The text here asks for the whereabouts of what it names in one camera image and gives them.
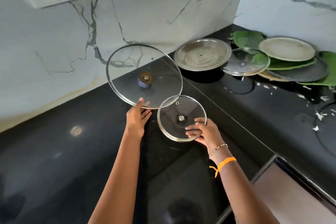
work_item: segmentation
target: person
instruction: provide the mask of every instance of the person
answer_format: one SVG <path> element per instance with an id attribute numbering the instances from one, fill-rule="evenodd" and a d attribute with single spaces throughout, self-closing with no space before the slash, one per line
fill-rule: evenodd
<path id="1" fill-rule="evenodd" d="M 142 109 L 143 99 L 126 114 L 126 128 L 111 174 L 88 224 L 131 224 L 137 191 L 137 177 L 140 159 L 140 142 L 144 127 L 152 112 Z M 208 154 L 223 145 L 221 134 L 212 120 L 204 124 L 203 118 L 195 119 L 188 126 L 186 134 L 193 137 L 201 133 L 196 141 L 207 147 Z M 218 166 L 223 160 L 232 158 L 227 147 L 220 147 L 211 155 Z M 268 207 L 254 193 L 253 187 L 237 161 L 230 161 L 219 171 L 239 224 L 279 224 Z"/>

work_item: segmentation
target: orange thread bracelet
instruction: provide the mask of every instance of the orange thread bracelet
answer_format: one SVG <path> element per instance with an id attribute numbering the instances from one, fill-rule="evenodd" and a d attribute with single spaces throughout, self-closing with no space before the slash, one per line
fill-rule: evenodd
<path id="1" fill-rule="evenodd" d="M 215 178 L 217 177 L 218 172 L 222 169 L 222 167 L 224 167 L 225 164 L 227 164 L 227 163 L 229 163 L 231 161 L 237 161 L 237 160 L 234 157 L 229 157 L 229 158 L 224 159 L 221 163 L 219 163 L 219 165 L 217 166 L 217 168 L 209 166 L 210 168 L 213 168 L 214 170 L 216 170 Z"/>

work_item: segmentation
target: white plate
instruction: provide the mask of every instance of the white plate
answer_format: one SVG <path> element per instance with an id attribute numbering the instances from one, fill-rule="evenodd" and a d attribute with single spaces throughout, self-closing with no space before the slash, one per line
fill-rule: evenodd
<path id="1" fill-rule="evenodd" d="M 305 61 L 314 57 L 315 49 L 308 43 L 289 37 L 263 40 L 259 49 L 268 56 L 286 61 Z"/>

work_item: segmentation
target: granite countertop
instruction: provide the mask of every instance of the granite countertop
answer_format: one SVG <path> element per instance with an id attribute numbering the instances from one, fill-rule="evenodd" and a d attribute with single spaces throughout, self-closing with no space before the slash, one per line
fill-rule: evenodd
<path id="1" fill-rule="evenodd" d="M 242 28 L 231 25 L 210 37 L 227 40 L 235 30 Z M 195 81 L 184 78 L 182 94 L 202 104 L 249 179 L 275 151 L 336 194 L 331 91 L 271 84 L 258 76 Z M 105 84 L 1 133 L 0 221 L 87 223 L 112 169 L 129 108 Z M 315 115 L 321 108 L 328 113 L 323 122 Z M 169 204 L 184 197 L 202 209 L 205 223 L 214 223 L 228 200 L 210 164 L 202 145 L 168 140 L 154 111 L 141 144 L 135 222 L 157 223 Z"/>

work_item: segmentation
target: marble wall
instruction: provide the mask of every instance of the marble wall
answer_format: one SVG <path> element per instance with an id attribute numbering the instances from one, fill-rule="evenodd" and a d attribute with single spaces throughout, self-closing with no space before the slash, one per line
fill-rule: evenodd
<path id="1" fill-rule="evenodd" d="M 238 4 L 77 0 L 33 9 L 0 0 L 0 131 L 106 83 L 106 60 L 117 48 L 141 42 L 172 52 L 231 24 Z M 147 62 L 130 56 L 117 65 L 136 68 L 140 59 Z"/>
<path id="2" fill-rule="evenodd" d="M 241 0 L 234 23 L 336 52 L 336 0 Z"/>

